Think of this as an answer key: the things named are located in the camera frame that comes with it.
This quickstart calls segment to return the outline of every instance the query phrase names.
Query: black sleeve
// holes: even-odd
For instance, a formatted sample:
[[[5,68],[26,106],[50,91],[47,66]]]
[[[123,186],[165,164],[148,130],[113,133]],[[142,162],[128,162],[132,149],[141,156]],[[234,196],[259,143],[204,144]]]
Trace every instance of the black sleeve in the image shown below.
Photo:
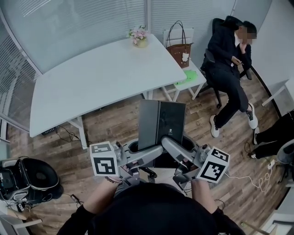
[[[229,217],[227,217],[219,208],[217,208],[212,216],[215,219],[218,233],[226,233],[230,235],[246,235],[243,230],[240,229],[239,226]]]
[[[218,56],[231,60],[233,55],[221,48],[223,37],[223,30],[221,28],[217,28],[208,43],[208,50],[214,55],[217,54]]]
[[[250,45],[247,45],[246,46],[246,49],[245,49],[245,54],[242,54],[241,53],[241,50],[240,50],[240,54],[241,54],[241,58],[240,60],[242,61],[243,63],[243,69],[244,70],[248,70],[250,69],[251,67],[251,64],[252,64],[252,60],[251,60],[251,46]]]
[[[75,213],[68,219],[67,222],[61,227],[57,235],[84,235],[88,230],[88,224],[95,216],[88,212],[84,206],[80,206]]]

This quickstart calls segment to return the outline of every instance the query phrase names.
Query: flower pot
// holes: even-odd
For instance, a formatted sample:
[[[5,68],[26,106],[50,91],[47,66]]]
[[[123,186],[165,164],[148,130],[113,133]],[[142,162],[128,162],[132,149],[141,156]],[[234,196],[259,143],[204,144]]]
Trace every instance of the flower pot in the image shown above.
[[[142,39],[142,40],[137,40],[137,44],[134,44],[135,47],[139,48],[145,48],[148,46],[148,40],[147,38]]]

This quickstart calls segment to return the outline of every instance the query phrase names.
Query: wooden floor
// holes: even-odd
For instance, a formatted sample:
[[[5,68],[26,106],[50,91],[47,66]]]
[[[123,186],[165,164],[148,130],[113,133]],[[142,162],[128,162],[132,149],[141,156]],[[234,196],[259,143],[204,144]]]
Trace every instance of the wooden floor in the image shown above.
[[[266,130],[278,119],[272,104],[262,107],[268,98],[267,93],[253,75],[253,80],[242,80],[242,86],[255,106],[260,130]],[[155,99],[165,100],[161,90],[154,92]],[[138,136],[138,113],[141,95],[137,95],[109,105],[102,110],[83,116],[84,126],[89,141],[92,143],[118,140],[125,143]],[[221,94],[223,104],[227,102],[226,94]],[[255,184],[263,177],[268,162],[253,160],[246,157],[244,145],[251,143],[252,129],[248,125],[247,116],[237,112],[228,124],[220,131],[218,138],[210,134],[209,117],[217,113],[216,98],[212,89],[200,94],[192,101],[188,92],[181,92],[178,101],[187,104],[185,131],[200,145],[209,143],[231,154],[229,172],[231,176],[251,176]],[[78,133],[69,124],[63,124],[68,131]],[[67,133],[59,129],[62,138],[68,139]],[[12,156],[29,156],[49,163],[61,178],[64,192],[75,194],[81,201],[95,189],[93,169],[87,150],[83,150],[78,141],[67,143],[57,134],[39,135],[29,138],[27,134],[10,127],[9,141]],[[281,170],[273,168],[270,183],[265,193],[252,186],[249,179],[225,179],[213,190],[215,199],[225,202],[224,212],[236,223],[245,220],[253,225],[261,226],[271,212],[277,207],[286,188],[284,184],[277,185]],[[34,216],[43,220],[39,226],[32,227],[35,234],[56,234],[63,223],[76,210],[76,204],[69,196],[63,195],[58,200],[43,203],[32,211]],[[247,234],[251,229],[244,228]]]

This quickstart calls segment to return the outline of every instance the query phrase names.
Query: green paper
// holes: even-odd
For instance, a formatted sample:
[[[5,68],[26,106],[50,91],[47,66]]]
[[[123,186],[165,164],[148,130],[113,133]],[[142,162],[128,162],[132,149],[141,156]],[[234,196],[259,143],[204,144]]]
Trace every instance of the green paper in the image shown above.
[[[182,82],[177,82],[175,83],[175,85],[183,85],[185,83],[196,80],[196,78],[198,77],[198,74],[194,70],[184,70],[184,73],[187,76],[186,80]]]

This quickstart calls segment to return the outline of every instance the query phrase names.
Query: brown handbag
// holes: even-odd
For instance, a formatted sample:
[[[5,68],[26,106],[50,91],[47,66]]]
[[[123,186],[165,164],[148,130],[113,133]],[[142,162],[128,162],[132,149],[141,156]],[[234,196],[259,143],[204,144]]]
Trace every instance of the brown handbag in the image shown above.
[[[173,46],[170,45],[169,47],[167,47],[167,42],[170,41],[170,32],[172,31],[173,27],[176,24],[179,24],[182,28],[182,44],[176,44]],[[189,59],[190,59],[189,56],[191,53],[191,45],[192,43],[191,44],[186,43],[186,35],[185,35],[183,23],[178,20],[170,28],[165,47],[168,50],[168,52],[171,54],[171,56],[175,59],[175,61],[180,65],[181,68],[186,68],[189,66]],[[183,61],[183,53],[188,54],[187,61]]]

